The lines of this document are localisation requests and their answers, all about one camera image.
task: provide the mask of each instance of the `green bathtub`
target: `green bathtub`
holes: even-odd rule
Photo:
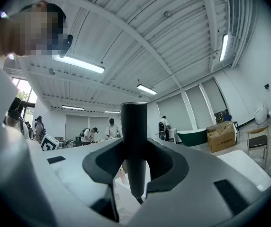
[[[207,129],[178,131],[177,134],[185,146],[196,146],[207,142]]]

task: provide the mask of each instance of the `floor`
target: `floor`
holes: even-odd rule
[[[270,146],[269,146],[267,165],[266,165],[266,168],[264,170],[271,177],[271,119],[268,119],[263,124],[256,124],[255,121],[253,121],[253,122],[247,124],[246,126],[240,128],[240,133],[238,132],[238,142],[237,142],[237,144],[232,146],[232,147],[229,147],[227,149],[224,149],[222,151],[212,153],[210,151],[207,143],[197,145],[197,146],[193,146],[192,148],[197,149],[197,150],[201,150],[201,151],[204,151],[204,152],[208,152],[208,153],[213,154],[215,156],[220,156],[220,155],[226,154],[226,153],[234,151],[234,150],[242,150],[245,153],[247,153],[247,144],[246,144],[247,134],[246,134],[246,132],[250,131],[250,130],[255,130],[255,129],[258,129],[258,128],[262,128],[262,127],[267,126],[267,125],[269,125],[269,142],[270,142]],[[257,164],[259,164],[261,167],[264,166],[263,149],[250,151],[249,156]],[[115,192],[114,195],[115,195],[115,200],[116,200],[117,211],[119,213],[120,223],[123,224],[123,225],[126,225],[128,223],[128,221],[131,219],[131,217],[133,216],[134,213],[130,213],[130,212],[128,212],[128,210],[126,210],[125,208],[122,207],[122,204],[120,203],[120,197],[119,197],[116,189],[114,189],[114,192]]]

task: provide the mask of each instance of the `white corrugated ceiling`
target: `white corrugated ceiling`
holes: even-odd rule
[[[20,0],[18,8],[36,1],[39,0]],[[39,87],[36,93],[41,93],[40,97],[51,107],[79,106],[86,102],[93,109],[99,105],[93,112],[102,112],[104,106],[118,108],[122,102],[153,99],[137,89],[138,84],[161,94],[210,73],[209,58],[214,51],[203,0],[85,0],[131,26],[161,59],[147,50],[147,45],[139,42],[133,32],[118,26],[118,20],[110,21],[107,16],[86,9],[84,0],[47,1],[59,5],[67,16],[68,32],[73,35],[68,55],[105,67],[105,71],[98,74],[54,61],[51,56],[24,59],[29,83]],[[227,33],[227,3],[226,0],[210,2],[215,7],[220,51],[222,36]],[[233,58],[232,43],[226,53],[228,61]],[[213,70],[225,66],[218,61],[219,53],[213,55]],[[51,76],[49,69],[56,75]]]

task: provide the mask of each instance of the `ceiling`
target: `ceiling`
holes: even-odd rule
[[[13,0],[8,8],[14,12],[37,1]],[[235,55],[230,40],[219,62],[229,26],[227,0],[46,1],[67,16],[73,35],[67,55],[105,67],[98,74],[52,56],[30,56],[16,65],[7,60],[5,67],[12,74],[23,70],[52,110],[71,105],[99,113],[118,109],[122,102],[149,102],[232,63]],[[137,89],[138,84],[157,94]]]

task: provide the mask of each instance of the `black pole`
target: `black pole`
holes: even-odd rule
[[[145,185],[146,161],[143,155],[147,142],[146,102],[121,104],[121,121],[130,190],[139,199]]]

